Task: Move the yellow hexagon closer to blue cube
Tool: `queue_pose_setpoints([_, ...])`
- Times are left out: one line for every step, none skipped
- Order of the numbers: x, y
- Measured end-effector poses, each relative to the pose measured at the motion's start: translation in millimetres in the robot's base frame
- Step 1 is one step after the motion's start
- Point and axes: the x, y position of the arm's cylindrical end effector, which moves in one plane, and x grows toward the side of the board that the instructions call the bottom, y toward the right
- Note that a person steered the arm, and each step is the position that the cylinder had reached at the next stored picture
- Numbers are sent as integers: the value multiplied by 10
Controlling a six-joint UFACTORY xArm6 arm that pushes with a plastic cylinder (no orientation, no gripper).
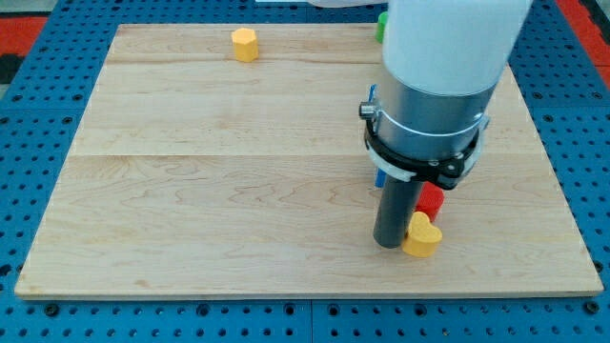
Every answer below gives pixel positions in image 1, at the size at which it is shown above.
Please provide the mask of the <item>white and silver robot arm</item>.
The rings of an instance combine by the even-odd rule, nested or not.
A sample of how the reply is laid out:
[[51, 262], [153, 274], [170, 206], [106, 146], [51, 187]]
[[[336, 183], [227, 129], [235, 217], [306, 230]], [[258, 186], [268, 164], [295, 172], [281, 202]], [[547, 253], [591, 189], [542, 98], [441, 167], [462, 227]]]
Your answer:
[[442, 161], [463, 152], [531, 6], [530, 0], [391, 0], [369, 154]]

